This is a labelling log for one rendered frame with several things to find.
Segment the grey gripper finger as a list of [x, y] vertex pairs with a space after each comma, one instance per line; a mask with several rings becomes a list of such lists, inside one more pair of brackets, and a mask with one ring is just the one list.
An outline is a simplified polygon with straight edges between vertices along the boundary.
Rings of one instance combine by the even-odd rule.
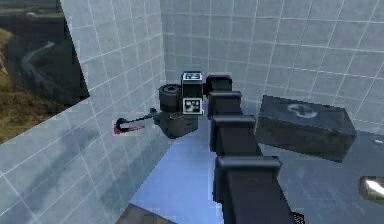
[[118, 118], [117, 121], [115, 122], [115, 127], [116, 128], [131, 128], [131, 127], [123, 127], [122, 125], [123, 124], [135, 123], [135, 122], [139, 122], [139, 121], [144, 121], [144, 120], [147, 120], [147, 119], [151, 119], [156, 114], [157, 114], [157, 110], [155, 108], [150, 108], [150, 111], [149, 111], [148, 114], [146, 114], [146, 115], [144, 115], [142, 117], [139, 117], [139, 118], [135, 118], [135, 119], [132, 119], [132, 120], [127, 120], [125, 118]]
[[134, 132], [144, 129], [144, 126], [131, 126], [131, 127], [124, 127], [122, 124], [115, 124], [113, 128], [113, 133], [116, 135], [119, 134], [125, 134], [129, 132]]

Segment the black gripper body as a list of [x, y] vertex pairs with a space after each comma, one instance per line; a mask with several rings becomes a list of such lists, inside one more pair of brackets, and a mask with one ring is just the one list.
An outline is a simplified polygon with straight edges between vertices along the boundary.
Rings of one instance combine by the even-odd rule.
[[170, 139], [176, 139], [198, 129], [196, 116], [182, 112], [182, 95], [179, 84], [165, 84], [159, 89], [160, 112], [153, 118], [154, 124]]

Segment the dark grey toilet tank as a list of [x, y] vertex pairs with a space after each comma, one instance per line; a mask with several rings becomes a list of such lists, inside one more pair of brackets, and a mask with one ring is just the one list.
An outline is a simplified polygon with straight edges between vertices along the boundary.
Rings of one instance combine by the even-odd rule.
[[342, 162], [357, 132], [344, 108], [264, 95], [255, 135], [261, 144]]

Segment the shiny metal fixture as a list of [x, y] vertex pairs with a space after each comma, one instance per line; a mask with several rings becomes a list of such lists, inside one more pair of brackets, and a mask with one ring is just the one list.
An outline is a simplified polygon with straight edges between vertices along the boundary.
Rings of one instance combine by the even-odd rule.
[[358, 191], [365, 200], [384, 206], [384, 176], [361, 176]]

